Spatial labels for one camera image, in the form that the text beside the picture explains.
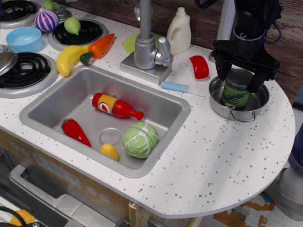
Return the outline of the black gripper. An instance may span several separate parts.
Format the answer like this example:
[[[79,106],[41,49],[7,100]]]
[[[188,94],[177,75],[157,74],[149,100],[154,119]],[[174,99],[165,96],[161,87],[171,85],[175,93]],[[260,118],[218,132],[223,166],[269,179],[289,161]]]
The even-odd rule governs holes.
[[[226,80],[232,65],[254,72],[250,93],[256,93],[265,81],[275,79],[281,64],[265,49],[263,38],[257,40],[214,40],[214,58],[218,77]]]

